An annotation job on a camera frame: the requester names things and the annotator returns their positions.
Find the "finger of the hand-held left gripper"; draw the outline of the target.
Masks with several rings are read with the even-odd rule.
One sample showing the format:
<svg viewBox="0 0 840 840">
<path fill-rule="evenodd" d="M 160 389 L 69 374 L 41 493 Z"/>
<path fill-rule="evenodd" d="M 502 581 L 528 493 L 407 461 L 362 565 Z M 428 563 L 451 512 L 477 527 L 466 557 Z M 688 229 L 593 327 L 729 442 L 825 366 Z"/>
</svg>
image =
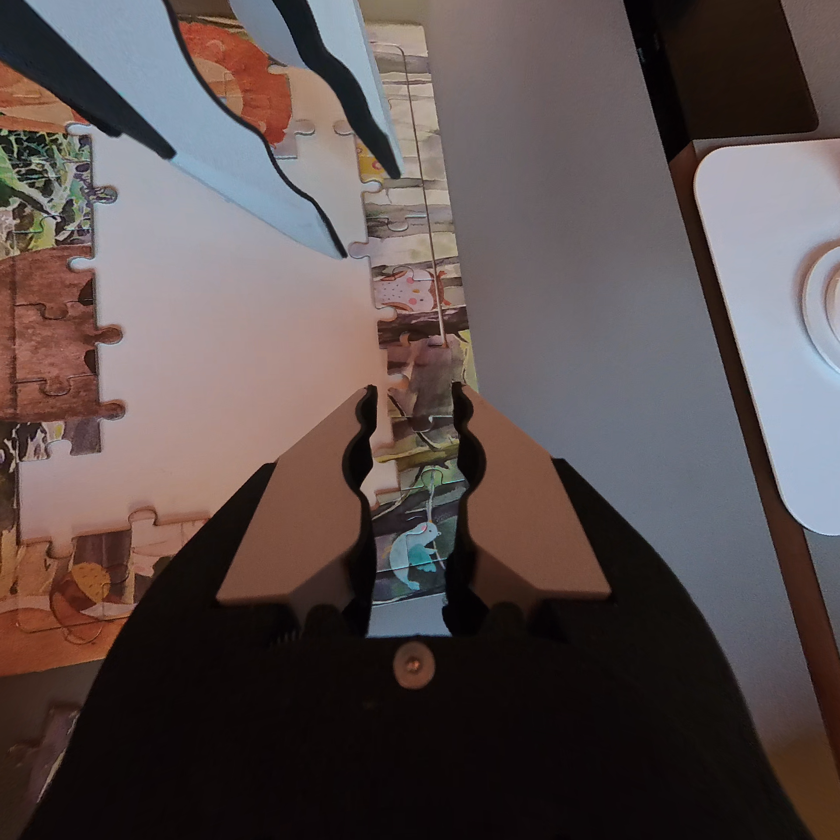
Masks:
<svg viewBox="0 0 840 840">
<path fill-rule="evenodd" d="M 389 177 L 403 177 L 390 107 L 357 2 L 231 1 L 230 6 L 270 57 L 320 76 Z"/>
<path fill-rule="evenodd" d="M 288 181 L 263 136 L 205 84 L 167 2 L 27 5 L 174 148 L 173 165 L 301 245 L 347 256 L 326 214 Z"/>
</svg>

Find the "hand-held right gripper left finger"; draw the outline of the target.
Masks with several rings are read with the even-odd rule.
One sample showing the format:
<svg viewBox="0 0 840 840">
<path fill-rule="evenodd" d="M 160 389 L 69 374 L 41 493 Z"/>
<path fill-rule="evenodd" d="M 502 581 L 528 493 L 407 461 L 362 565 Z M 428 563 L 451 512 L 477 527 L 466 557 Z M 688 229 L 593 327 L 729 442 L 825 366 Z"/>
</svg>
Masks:
<svg viewBox="0 0 840 840">
<path fill-rule="evenodd" d="M 366 635 L 375 580 L 371 508 L 377 389 L 353 393 L 277 460 L 218 593 L 222 605 L 279 603 L 303 624 L 332 605 Z"/>
</svg>

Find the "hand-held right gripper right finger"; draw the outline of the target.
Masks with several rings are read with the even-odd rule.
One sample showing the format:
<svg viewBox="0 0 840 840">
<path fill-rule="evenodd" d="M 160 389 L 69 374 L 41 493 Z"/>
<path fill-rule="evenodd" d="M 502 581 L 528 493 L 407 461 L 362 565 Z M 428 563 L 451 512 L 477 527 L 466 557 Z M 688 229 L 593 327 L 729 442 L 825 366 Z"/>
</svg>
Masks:
<svg viewBox="0 0 840 840">
<path fill-rule="evenodd" d="M 530 618 L 547 600 L 605 600 L 611 587 L 550 453 L 469 386 L 452 394 L 467 490 L 446 563 L 449 631 L 476 633 L 501 603 Z"/>
</svg>

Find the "jigsaw puzzle board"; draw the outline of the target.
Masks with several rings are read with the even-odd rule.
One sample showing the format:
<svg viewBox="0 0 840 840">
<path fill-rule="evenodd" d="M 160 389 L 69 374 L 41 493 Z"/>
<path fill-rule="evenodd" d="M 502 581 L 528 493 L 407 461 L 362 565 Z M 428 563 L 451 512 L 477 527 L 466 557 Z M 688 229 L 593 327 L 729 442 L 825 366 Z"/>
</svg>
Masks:
<svg viewBox="0 0 840 840">
<path fill-rule="evenodd" d="M 364 20 L 392 179 L 308 68 L 231 13 L 167 2 L 205 84 L 318 203 L 301 245 L 2 61 L 2 677 L 104 658 L 175 554 L 258 466 L 380 389 L 373 507 L 457 450 L 476 385 L 425 32 Z"/>
</svg>

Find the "puzzle pieces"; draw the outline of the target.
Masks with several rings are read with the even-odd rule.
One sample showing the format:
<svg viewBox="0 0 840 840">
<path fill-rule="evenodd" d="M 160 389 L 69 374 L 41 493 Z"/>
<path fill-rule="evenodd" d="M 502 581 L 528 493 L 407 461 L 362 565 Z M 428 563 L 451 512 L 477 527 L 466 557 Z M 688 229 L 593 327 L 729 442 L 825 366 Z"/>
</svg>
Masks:
<svg viewBox="0 0 840 840">
<path fill-rule="evenodd" d="M 19 838 L 63 759 L 80 711 L 69 703 L 52 706 L 39 738 L 2 753 L 2 839 Z"/>
</svg>

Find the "white document holder stand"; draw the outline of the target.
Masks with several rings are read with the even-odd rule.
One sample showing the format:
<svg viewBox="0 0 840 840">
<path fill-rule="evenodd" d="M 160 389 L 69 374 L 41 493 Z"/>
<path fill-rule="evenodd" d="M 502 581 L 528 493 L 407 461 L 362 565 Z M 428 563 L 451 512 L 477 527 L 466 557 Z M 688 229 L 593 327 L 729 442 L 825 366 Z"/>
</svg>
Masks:
<svg viewBox="0 0 840 840">
<path fill-rule="evenodd" d="M 807 271 L 801 314 L 814 349 L 839 372 L 839 247 L 828 249 Z"/>
</svg>

